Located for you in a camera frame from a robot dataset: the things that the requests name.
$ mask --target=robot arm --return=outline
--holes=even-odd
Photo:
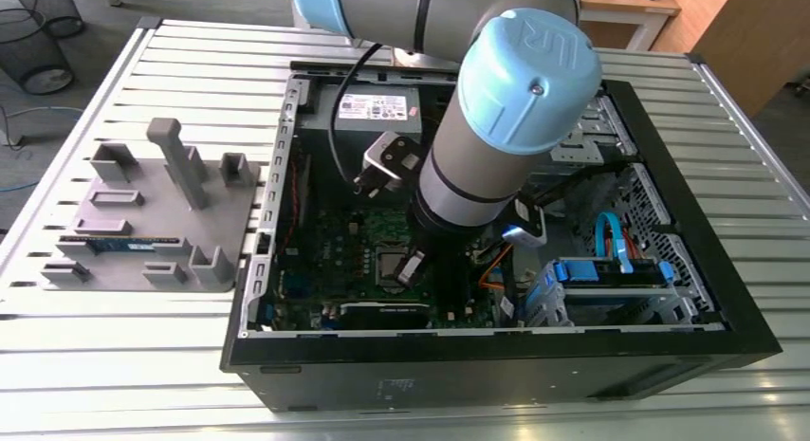
[[[498,218],[538,157],[576,125],[602,80],[576,0],[295,0],[317,27],[462,61],[408,217],[397,280]]]

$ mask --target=gray part holder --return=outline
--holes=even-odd
[[[188,163],[191,164],[191,169],[193,173],[197,175],[200,182],[208,180],[208,170],[205,169],[205,163],[203,162],[203,158],[200,157],[200,152],[193,145],[185,145],[185,154],[188,155]]]
[[[143,196],[137,190],[95,190],[89,194],[89,202],[96,207],[136,207],[143,205]]]
[[[227,187],[249,187],[256,183],[244,154],[223,154],[219,161],[219,174]]]
[[[83,258],[99,254],[88,242],[57,242],[56,248],[68,258]]]
[[[199,211],[208,206],[208,195],[180,141],[181,128],[176,119],[152,119],[147,138],[160,147],[172,180],[180,186],[191,209]]]
[[[132,233],[132,225],[127,220],[120,219],[80,217],[73,223],[72,229],[77,234],[129,235]]]
[[[152,286],[181,286],[185,280],[188,280],[185,272],[177,263],[149,261],[143,263],[143,266],[145,270],[140,274]]]
[[[101,144],[89,159],[89,165],[105,182],[129,182],[127,171],[137,166],[137,160],[127,144]]]
[[[76,261],[48,263],[40,273],[53,284],[84,284],[91,278],[89,270]]]
[[[188,268],[197,276],[201,285],[221,285],[233,277],[233,264],[223,254],[221,247],[213,250],[211,260],[205,257],[203,249],[195,247],[188,259]]]
[[[256,184],[249,187],[225,187],[219,173],[219,158],[204,161],[207,170],[204,190],[208,194],[208,207],[200,211],[188,208],[183,196],[172,185],[164,170],[163,158],[143,158],[139,165],[128,171],[132,182],[108,184],[96,178],[88,189],[76,218],[85,220],[119,220],[125,218],[132,224],[137,236],[177,237],[179,244],[156,242],[152,249],[141,251],[115,251],[93,254],[83,242],[65,242],[59,249],[69,259],[81,262],[92,278],[81,283],[76,279],[61,279],[44,288],[48,290],[75,291],[137,291],[137,292],[224,292],[233,286],[233,280],[223,284],[200,282],[188,268],[192,245],[213,252],[221,248],[229,263],[239,262],[241,241],[251,206],[256,198]],[[248,163],[251,174],[259,174],[257,163]],[[145,200],[141,206],[105,205],[89,202],[93,192],[111,189],[139,191]],[[152,285],[141,272],[144,262],[176,263],[187,280],[183,285]]]
[[[191,244],[184,237],[179,244],[153,244],[152,248],[159,256],[188,256],[191,254]]]

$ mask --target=power supply label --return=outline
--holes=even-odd
[[[407,120],[407,99],[392,95],[343,95],[337,118]]]

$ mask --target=aluminum workbench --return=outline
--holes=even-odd
[[[217,368],[232,294],[40,288],[100,141],[159,156],[147,123],[175,117],[203,158],[240,152],[267,165],[288,62],[349,63],[363,50],[296,28],[163,21],[135,31],[0,245],[0,438],[806,439],[810,202],[711,73],[679,55],[604,50],[603,71],[635,86],[784,348],[746,369],[632,402],[272,414]]]

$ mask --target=white label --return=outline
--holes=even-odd
[[[518,199],[515,199],[515,212],[518,212],[518,216],[520,216],[524,221],[528,221],[528,207]]]
[[[389,95],[343,95],[340,119],[407,120],[407,100]]]
[[[511,315],[515,314],[515,305],[508,301],[506,297],[502,298],[502,310],[506,313],[506,316],[511,318]]]
[[[407,156],[403,158],[403,166],[405,166],[411,170],[416,167],[417,163],[419,157],[413,154],[407,154]]]

